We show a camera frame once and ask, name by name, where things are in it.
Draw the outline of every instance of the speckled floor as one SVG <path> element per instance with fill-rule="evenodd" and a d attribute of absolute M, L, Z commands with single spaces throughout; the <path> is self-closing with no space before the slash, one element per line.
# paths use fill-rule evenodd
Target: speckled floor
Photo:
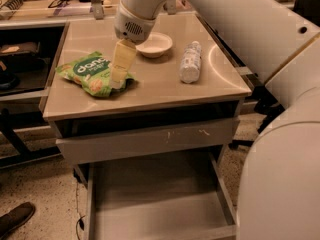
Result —
<path fill-rule="evenodd" d="M 240 116 L 237 139 L 254 140 L 257 137 L 262 115 Z M 48 145 L 53 139 L 44 131 L 24 135 L 30 148 Z M 0 157 L 14 153 L 10 145 L 0 137 Z M 233 204 L 236 207 L 241 169 L 249 148 L 239 146 L 227 149 L 220 164 Z M 15 230 L 9 240 L 77 240 L 83 239 L 82 230 L 76 224 L 86 214 L 86 189 L 73 177 L 73 170 L 62 156 L 0 170 L 0 216 L 22 202 L 30 201 L 36 206 L 34 216 Z"/>

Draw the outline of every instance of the white bowl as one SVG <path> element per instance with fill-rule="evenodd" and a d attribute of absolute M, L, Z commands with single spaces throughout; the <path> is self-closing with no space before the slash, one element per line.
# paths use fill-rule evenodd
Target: white bowl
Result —
<path fill-rule="evenodd" d="M 137 51 L 147 58 L 158 58 L 172 47 L 172 39 L 162 33 L 151 32 L 148 39 L 136 46 Z"/>

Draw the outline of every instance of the shoe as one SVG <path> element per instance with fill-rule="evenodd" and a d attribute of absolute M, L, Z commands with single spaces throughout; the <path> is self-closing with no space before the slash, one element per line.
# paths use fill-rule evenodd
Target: shoe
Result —
<path fill-rule="evenodd" d="M 4 240 L 10 232 L 26 223 L 35 210 L 32 203 L 26 202 L 0 217 L 0 240 Z"/>

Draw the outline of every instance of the beige tabletop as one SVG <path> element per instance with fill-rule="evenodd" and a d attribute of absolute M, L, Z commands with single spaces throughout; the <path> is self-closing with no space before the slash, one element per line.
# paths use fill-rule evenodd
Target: beige tabletop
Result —
<path fill-rule="evenodd" d="M 118 39 L 114 18 L 70 22 L 59 65 L 94 51 L 111 60 Z M 82 88 L 55 75 L 44 110 L 44 118 L 55 121 L 113 113 L 244 98 L 251 93 L 237 71 L 193 13 L 160 15 L 154 31 L 169 35 L 173 47 L 157 59 L 138 54 L 130 72 L 136 82 L 125 92 L 109 98 L 94 98 Z M 198 82 L 179 80 L 179 65 L 187 44 L 202 45 L 202 67 Z"/>

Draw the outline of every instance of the green chip bag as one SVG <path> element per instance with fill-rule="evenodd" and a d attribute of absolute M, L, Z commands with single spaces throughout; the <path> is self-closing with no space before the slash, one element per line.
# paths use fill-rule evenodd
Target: green chip bag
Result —
<path fill-rule="evenodd" d="M 108 97 L 112 91 L 109 86 L 110 61 L 106 60 L 98 51 L 85 57 L 63 64 L 56 68 L 56 72 L 79 85 L 95 97 Z M 132 80 L 131 74 L 127 74 L 126 80 Z M 126 81 L 121 90 L 126 88 Z"/>

